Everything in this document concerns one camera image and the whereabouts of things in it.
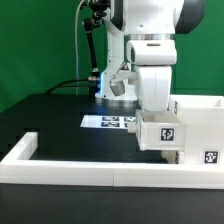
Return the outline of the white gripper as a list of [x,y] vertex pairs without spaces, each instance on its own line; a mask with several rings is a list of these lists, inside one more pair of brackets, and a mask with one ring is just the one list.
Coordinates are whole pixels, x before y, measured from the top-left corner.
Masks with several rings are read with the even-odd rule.
[[168,108],[172,68],[170,66],[138,67],[138,100],[141,109],[163,114]]

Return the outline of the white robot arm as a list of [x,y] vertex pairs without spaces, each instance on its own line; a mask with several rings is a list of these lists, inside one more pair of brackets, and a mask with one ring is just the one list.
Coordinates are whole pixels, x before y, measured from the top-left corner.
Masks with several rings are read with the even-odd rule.
[[96,99],[165,112],[177,62],[173,36],[193,31],[204,14],[205,0],[110,0],[104,18],[107,66]]

